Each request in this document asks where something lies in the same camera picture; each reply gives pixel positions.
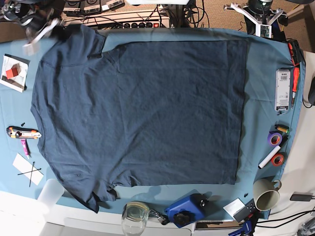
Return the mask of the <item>dark blue T-shirt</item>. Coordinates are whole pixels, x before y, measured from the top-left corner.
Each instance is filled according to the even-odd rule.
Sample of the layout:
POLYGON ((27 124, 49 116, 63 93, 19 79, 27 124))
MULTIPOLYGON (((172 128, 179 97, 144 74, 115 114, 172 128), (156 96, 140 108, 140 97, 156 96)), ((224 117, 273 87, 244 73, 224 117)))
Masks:
POLYGON ((247 40, 105 42, 81 26, 38 65, 38 148, 63 187, 98 212, 116 186, 233 185, 247 40))

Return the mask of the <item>light blue table cloth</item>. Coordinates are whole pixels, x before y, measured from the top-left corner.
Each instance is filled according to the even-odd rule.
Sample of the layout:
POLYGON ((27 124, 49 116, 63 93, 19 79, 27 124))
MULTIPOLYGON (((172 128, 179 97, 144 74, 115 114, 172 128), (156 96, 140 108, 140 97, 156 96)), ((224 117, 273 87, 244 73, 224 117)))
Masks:
MULTIPOLYGON (((66 30, 67 39, 71 32, 81 26, 70 27, 66 30)), ((285 114, 278 115, 275 111, 276 71, 279 69, 293 69, 288 46, 285 43, 250 36, 244 32, 228 29, 130 29, 130 30, 102 30, 96 32, 106 37, 103 47, 109 51, 118 45, 131 42, 151 41, 219 41, 245 39, 248 42, 245 80, 245 101, 241 139, 239 144, 238 168, 236 181, 231 184, 178 184, 158 186, 116 186, 116 200, 99 203, 99 211, 119 213, 123 205, 132 200, 147 202, 156 210, 162 211, 179 198, 191 193, 206 193, 214 201, 208 217, 212 219, 227 218, 222 207, 229 201, 240 198, 247 201, 252 197, 252 184, 260 177, 280 177, 283 169, 272 165, 259 170, 258 164, 270 151, 267 142, 268 132, 275 123, 289 125, 291 134, 282 151, 289 153, 297 128, 302 107, 302 91, 304 78, 299 80, 295 105, 285 114)), ((38 52, 33 56, 23 53, 23 41, 2 43, 1 55, 9 55, 29 61, 27 74, 27 90, 16 92, 5 86, 0 88, 0 189, 16 195, 36 198, 47 179, 57 179, 46 159, 38 148, 38 139, 26 139, 30 151, 30 159, 24 153, 21 139, 10 138, 6 128, 9 126, 38 130, 36 120, 31 112, 32 91, 38 65, 42 57, 56 43, 63 42, 53 39, 43 39, 38 44, 38 52), (16 154, 22 155, 35 167, 41 168, 44 174, 39 185, 29 179, 12 165, 16 154)), ((69 192, 60 200, 69 207, 87 208, 77 201, 69 192)))

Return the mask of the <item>black power strip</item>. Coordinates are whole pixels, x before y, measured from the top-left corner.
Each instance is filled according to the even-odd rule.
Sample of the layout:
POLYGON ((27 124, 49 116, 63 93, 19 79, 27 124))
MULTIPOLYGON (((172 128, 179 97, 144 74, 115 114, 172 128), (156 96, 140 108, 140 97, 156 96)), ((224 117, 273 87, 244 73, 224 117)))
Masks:
POLYGON ((137 29, 137 28, 168 28, 170 23, 168 20, 160 21, 147 21, 147 22, 125 22, 123 29, 137 29))

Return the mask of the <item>orange grey utility knife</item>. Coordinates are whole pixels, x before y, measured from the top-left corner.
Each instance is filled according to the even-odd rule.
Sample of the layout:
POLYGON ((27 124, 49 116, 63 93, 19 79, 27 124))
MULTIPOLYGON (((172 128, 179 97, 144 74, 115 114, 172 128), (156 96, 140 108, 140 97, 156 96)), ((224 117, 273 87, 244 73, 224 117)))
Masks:
POLYGON ((7 135, 14 139, 38 139, 42 135, 38 130, 9 126, 6 128, 7 135))

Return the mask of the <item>small green yellow battery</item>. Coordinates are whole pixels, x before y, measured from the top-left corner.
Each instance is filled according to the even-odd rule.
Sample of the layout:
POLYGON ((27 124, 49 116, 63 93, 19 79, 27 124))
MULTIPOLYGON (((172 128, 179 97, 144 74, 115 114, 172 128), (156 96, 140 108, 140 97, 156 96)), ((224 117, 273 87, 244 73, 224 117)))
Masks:
POLYGON ((286 134, 290 133, 290 129, 288 126, 281 125, 281 124, 275 124, 274 127, 276 130, 281 131, 283 133, 286 133, 286 134))

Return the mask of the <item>purple tape roll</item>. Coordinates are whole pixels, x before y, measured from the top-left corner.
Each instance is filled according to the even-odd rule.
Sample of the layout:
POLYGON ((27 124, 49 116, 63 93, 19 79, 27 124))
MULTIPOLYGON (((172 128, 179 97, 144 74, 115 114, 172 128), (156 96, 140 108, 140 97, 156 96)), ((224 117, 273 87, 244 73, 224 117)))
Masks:
POLYGON ((283 140, 282 134, 276 131, 269 132, 267 137, 267 142, 272 147, 280 145, 282 140, 283 140))

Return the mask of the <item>white paper card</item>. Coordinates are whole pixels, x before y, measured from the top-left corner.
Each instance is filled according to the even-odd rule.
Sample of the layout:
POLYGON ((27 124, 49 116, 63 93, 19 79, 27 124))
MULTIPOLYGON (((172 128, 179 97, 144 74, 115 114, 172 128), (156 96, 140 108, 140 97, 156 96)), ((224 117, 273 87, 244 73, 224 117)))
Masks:
MULTIPOLYGON (((25 173, 25 172, 31 171, 31 169, 32 169, 32 164, 28 160, 26 160, 22 155, 20 155, 19 153, 16 154, 16 157, 15 157, 12 165, 20 173, 25 173)), ((28 179, 30 179, 30 173, 25 174, 24 176, 26 176, 28 179)), ((44 177, 44 174, 42 174, 41 171, 35 171, 32 173, 31 181, 35 185, 39 185, 39 183, 41 182, 43 177, 44 177)))

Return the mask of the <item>translucent plastic cup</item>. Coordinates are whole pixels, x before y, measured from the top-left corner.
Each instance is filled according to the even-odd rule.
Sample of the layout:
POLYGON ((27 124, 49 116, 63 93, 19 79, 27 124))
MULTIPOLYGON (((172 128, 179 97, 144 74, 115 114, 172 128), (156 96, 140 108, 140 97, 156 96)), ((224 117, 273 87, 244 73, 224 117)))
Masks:
POLYGON ((58 202, 63 194, 64 187, 57 180, 48 179, 37 200, 49 210, 58 202))

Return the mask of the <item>beige ceramic mug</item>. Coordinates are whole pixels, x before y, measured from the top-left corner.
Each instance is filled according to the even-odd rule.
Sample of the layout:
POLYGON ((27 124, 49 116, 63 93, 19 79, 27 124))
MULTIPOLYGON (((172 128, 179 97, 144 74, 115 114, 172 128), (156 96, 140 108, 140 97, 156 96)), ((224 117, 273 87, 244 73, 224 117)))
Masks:
POLYGON ((282 182, 278 179, 269 181, 261 178, 253 184, 253 199, 255 206, 260 211, 272 209, 280 200, 279 190, 282 182))

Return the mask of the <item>black power adapter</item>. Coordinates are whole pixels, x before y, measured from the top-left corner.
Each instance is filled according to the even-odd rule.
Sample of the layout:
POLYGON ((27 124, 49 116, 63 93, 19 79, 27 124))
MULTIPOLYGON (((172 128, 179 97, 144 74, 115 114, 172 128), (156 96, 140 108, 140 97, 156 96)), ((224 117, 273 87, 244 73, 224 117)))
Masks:
POLYGON ((290 197, 290 201, 294 202, 310 202, 313 199, 314 199, 313 193, 294 192, 290 197))

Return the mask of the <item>grey remote control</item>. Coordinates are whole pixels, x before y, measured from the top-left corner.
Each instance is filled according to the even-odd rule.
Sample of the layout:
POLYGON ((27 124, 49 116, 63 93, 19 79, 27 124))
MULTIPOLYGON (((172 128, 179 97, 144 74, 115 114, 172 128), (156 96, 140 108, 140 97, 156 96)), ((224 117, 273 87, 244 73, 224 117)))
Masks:
POLYGON ((242 209, 240 209, 236 214, 233 215, 237 222, 241 222, 248 218, 249 215, 257 211, 254 199, 251 199, 242 209))

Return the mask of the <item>blue clamp block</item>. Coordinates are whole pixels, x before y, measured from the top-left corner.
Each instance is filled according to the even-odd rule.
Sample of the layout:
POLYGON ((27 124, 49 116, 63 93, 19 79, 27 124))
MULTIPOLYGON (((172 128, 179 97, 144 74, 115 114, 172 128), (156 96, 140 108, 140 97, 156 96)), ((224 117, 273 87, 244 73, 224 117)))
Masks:
POLYGON ((191 194, 171 204, 164 212, 171 223, 182 228, 203 219, 208 202, 202 194, 191 194))

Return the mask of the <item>clear drinking glass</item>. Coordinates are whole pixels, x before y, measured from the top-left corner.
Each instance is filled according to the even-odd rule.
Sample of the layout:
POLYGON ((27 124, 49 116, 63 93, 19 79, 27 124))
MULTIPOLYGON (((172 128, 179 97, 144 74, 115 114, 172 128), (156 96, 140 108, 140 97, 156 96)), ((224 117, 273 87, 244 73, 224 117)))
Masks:
POLYGON ((125 236, 140 236, 147 225, 149 207, 143 202, 129 202, 123 208, 122 230, 125 236))

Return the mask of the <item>small metal padlock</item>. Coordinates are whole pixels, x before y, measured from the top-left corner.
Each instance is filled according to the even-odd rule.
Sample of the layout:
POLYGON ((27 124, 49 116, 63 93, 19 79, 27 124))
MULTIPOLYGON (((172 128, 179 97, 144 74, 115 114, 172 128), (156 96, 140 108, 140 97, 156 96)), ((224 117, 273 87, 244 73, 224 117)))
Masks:
POLYGON ((151 209, 149 211, 149 213, 150 213, 150 215, 155 216, 157 218, 158 222, 164 226, 170 222, 167 215, 161 214, 160 212, 158 212, 154 209, 151 209))

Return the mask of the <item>red handled screwdriver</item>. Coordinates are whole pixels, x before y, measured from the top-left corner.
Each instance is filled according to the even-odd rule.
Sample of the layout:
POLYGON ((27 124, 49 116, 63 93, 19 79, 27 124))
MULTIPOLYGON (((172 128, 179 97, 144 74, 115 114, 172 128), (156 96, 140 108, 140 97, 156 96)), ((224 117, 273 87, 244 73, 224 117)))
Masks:
POLYGON ((300 68, 299 66, 296 66, 293 70, 293 86, 292 86, 292 100, 291 100, 292 107, 294 106, 294 100, 295 100, 295 96, 297 92, 299 76, 300 76, 300 68))

